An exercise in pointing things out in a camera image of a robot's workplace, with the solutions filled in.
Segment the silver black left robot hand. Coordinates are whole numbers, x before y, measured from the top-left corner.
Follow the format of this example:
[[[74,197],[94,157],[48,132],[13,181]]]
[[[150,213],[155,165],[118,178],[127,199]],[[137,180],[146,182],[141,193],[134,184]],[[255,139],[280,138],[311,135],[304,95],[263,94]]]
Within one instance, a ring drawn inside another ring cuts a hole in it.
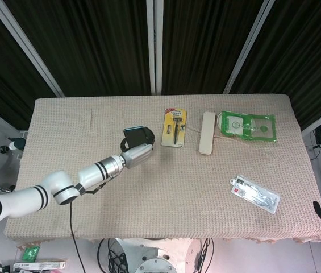
[[[152,155],[155,135],[145,126],[126,128],[123,133],[120,155],[124,159],[126,168],[134,168]]]

